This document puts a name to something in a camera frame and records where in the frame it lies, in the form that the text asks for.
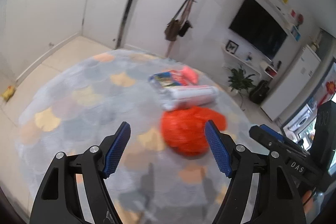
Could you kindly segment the person's right hand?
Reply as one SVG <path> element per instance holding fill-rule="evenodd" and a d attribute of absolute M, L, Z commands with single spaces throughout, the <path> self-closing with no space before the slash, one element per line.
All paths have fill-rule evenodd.
<path fill-rule="evenodd" d="M 314 192 L 312 190 L 308 190 L 302 197 L 303 210 L 305 214 L 311 211 L 313 207 L 313 196 Z"/>

